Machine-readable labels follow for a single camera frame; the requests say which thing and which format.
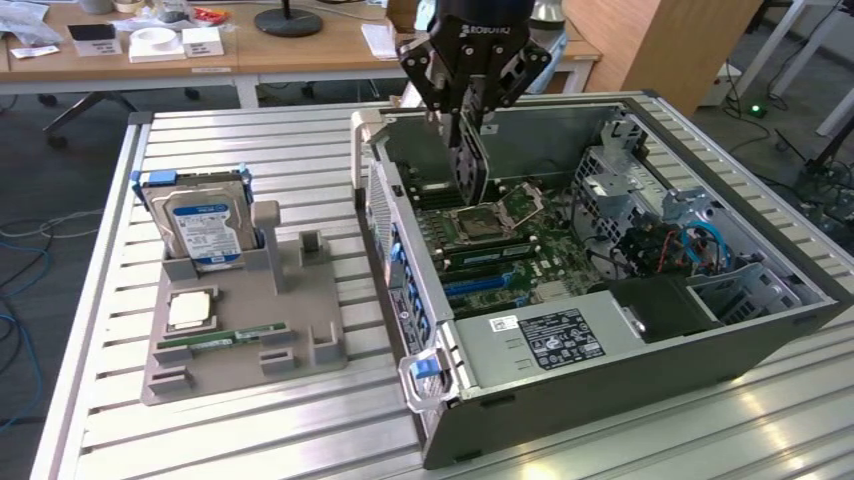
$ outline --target black lamp base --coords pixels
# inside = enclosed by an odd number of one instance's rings
[[[275,8],[255,16],[258,29],[277,37],[306,37],[323,28],[323,19],[306,10],[291,9],[291,18],[285,18],[285,10]]]

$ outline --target motherboard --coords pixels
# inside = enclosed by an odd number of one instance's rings
[[[411,189],[417,218],[455,318],[585,295],[602,283],[563,217],[561,191],[503,181],[494,201],[449,206],[443,189]]]

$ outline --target white label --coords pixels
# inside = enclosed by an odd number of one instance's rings
[[[196,343],[195,345],[190,345],[191,350],[207,350],[210,348],[227,347],[233,344],[233,340],[226,338],[223,340],[211,340],[210,342]]]
[[[510,315],[507,317],[498,317],[490,319],[490,325],[493,325],[493,331],[495,333],[503,332],[505,330],[513,330],[519,328],[519,319],[515,315]]]
[[[505,257],[509,257],[513,255],[519,255],[522,253],[529,253],[530,251],[531,251],[531,245],[522,245],[519,247],[506,248],[505,251],[502,252],[502,255]]]
[[[190,48],[188,53],[192,55],[211,53],[211,49],[208,48],[208,45],[206,43],[191,43],[190,45],[187,45],[187,48]]]
[[[238,233],[226,224],[231,217],[224,204],[178,207],[172,210],[190,258],[215,265],[241,255]]]
[[[118,55],[122,53],[122,44],[118,39],[75,41],[74,43],[78,55],[82,57]]]
[[[39,47],[39,48],[12,48],[10,49],[10,52],[12,52],[12,55],[15,55],[15,58],[31,58],[31,57],[40,57],[42,55],[50,55],[51,53],[56,53],[59,52],[59,48],[56,48],[54,45],[50,45],[47,47]]]
[[[267,327],[257,328],[254,330],[235,332],[235,338],[238,340],[246,340],[247,338],[258,338],[262,332],[269,332],[271,330],[273,330],[273,325],[269,325]]]
[[[196,67],[191,70],[192,73],[228,73],[231,67]]]

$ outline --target desk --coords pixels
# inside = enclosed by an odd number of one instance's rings
[[[824,236],[804,233],[770,188],[697,128],[681,126],[685,118],[664,102],[635,98],[854,289],[852,277],[840,276],[850,257]],[[385,105],[160,113],[128,127],[32,478],[850,478],[850,315],[736,381],[422,470],[351,197],[350,116]],[[651,149],[649,161],[669,166],[661,172],[677,188],[697,185],[666,149]],[[146,407],[139,396],[163,242],[128,174],[167,167],[199,172],[237,162],[254,173],[255,198],[281,202],[279,240],[305,229],[330,240],[351,362],[338,372]]]
[[[226,55],[174,62],[131,64],[127,54],[78,57],[74,46],[64,43],[58,54],[19,60],[8,53],[0,59],[0,95],[135,90],[172,87],[231,85],[238,89],[242,108],[258,108],[255,87],[262,83],[370,78],[405,78],[397,62],[374,58],[362,36],[365,21],[318,12],[323,31],[306,38],[283,39],[263,34],[254,26],[255,14],[270,5],[228,5],[237,30],[223,34]],[[361,16],[382,18],[383,10],[367,5],[335,7]],[[66,25],[104,23],[128,17],[111,13],[88,15],[78,5],[54,4],[46,21],[68,39]],[[128,34],[122,33],[127,52]],[[570,29],[570,42],[558,71],[569,72],[565,92],[585,88],[599,51]],[[15,38],[8,48],[20,47]]]

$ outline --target wooden desk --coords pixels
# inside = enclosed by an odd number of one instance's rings
[[[60,45],[60,52],[43,57],[19,60],[6,51],[10,72],[0,75],[0,79],[3,81],[40,81],[55,79],[56,75],[62,75],[63,80],[90,80],[196,74],[198,72],[194,69],[219,68],[220,70],[228,69],[228,72],[237,71],[238,35],[235,32],[222,34],[226,55],[219,57],[200,57],[171,62],[131,63],[127,55],[130,45],[128,32],[119,32],[122,51],[124,52],[122,55],[79,57],[67,25],[107,23],[130,16],[115,12],[107,15],[90,15],[75,4],[52,4],[46,23],[63,36],[64,42]],[[8,48],[20,48],[23,46],[15,37],[11,37],[7,43]]]
[[[255,15],[270,5],[241,5],[237,13],[239,65],[243,73],[302,72],[317,70],[371,70],[394,66],[394,61],[381,61],[369,48],[362,35],[363,23],[383,23],[383,10],[365,4],[342,5],[339,10],[377,18],[365,22],[329,12],[318,11],[323,18],[323,30],[305,38],[278,38],[254,26]],[[575,28],[569,26],[570,44],[563,61],[597,61],[599,51],[583,40]]]
[[[254,24],[258,12],[274,8],[273,5],[223,8],[230,10],[238,27],[223,34],[224,56],[132,64],[127,58],[128,33],[120,33],[126,54],[82,59],[66,28],[72,24],[106,23],[130,15],[88,15],[75,4],[52,4],[46,22],[66,38],[62,51],[19,60],[6,48],[20,47],[18,39],[11,37],[7,45],[0,43],[0,52],[6,53],[0,55],[0,95],[231,85],[238,89],[241,106],[258,108],[255,87],[262,83],[405,78],[397,62],[381,61],[371,55],[362,35],[362,24],[371,22],[318,11],[325,21],[321,33],[306,38],[278,38],[262,33]],[[379,7],[365,4],[330,8],[378,21],[385,14]],[[563,91],[581,92],[601,54],[571,27],[570,39],[558,71],[570,72]]]

